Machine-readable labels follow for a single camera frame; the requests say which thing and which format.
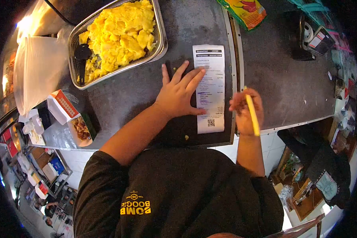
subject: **adhesive tape roll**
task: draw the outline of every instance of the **adhesive tape roll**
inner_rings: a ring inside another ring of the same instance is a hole
[[[313,39],[313,30],[307,22],[304,23],[304,42],[308,43]]]

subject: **scrambled egg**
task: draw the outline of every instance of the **scrambled egg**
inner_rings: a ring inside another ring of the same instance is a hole
[[[86,61],[85,83],[140,59],[146,54],[145,48],[153,50],[154,16],[148,0],[104,9],[79,35],[80,44],[88,44],[93,52]]]

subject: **wire mesh basket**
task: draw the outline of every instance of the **wire mesh basket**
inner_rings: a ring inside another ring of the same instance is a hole
[[[95,18],[97,18],[99,16],[99,14],[102,12],[103,9],[115,8],[115,7],[122,5],[123,3],[136,2],[136,1],[137,0],[115,0],[115,1],[107,4],[106,6],[100,8],[99,10],[97,10],[96,12],[91,14],[90,16],[88,16],[85,20],[83,20],[81,23],[79,23],[73,29],[73,31],[70,33],[69,40],[68,40],[69,68],[70,68],[71,80],[73,81],[73,84],[78,89],[80,89],[80,90],[87,89],[96,83],[99,83],[105,79],[108,79],[108,78],[114,76],[115,74],[119,74],[121,72],[132,69],[134,67],[137,67],[141,64],[145,64],[147,62],[152,62],[152,61],[158,60],[162,56],[164,56],[164,54],[166,53],[167,47],[168,47],[167,36],[165,33],[164,24],[163,24],[162,17],[161,17],[160,6],[159,6],[159,3],[157,0],[150,0],[150,3],[152,4],[152,7],[153,7],[153,11],[155,13],[154,20],[156,21],[154,30],[152,32],[152,35],[155,37],[154,43],[156,43],[154,49],[152,51],[149,51],[142,58],[140,58],[138,60],[131,61],[130,64],[128,64],[126,66],[119,66],[119,68],[116,69],[114,72],[108,73],[102,77],[94,79],[93,81],[91,81],[89,83],[85,83],[84,85],[81,86],[77,82],[77,78],[79,76],[79,65],[78,65],[78,61],[74,57],[74,51],[80,44],[79,43],[79,34],[87,31],[87,26],[89,26],[90,24],[92,24],[94,22]]]

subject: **black spatula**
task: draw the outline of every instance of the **black spatula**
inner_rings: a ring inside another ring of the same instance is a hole
[[[84,85],[86,61],[90,58],[90,55],[91,50],[88,44],[81,44],[74,51],[74,57],[79,61],[80,66],[80,86]]]

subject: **yellow pen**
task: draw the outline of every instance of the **yellow pen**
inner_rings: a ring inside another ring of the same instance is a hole
[[[260,136],[260,129],[259,129],[259,122],[257,118],[257,113],[255,112],[255,107],[254,103],[252,101],[252,98],[250,95],[246,94],[246,102],[248,103],[250,115],[251,115],[251,120],[252,120],[252,128],[254,130],[254,135],[255,136]]]

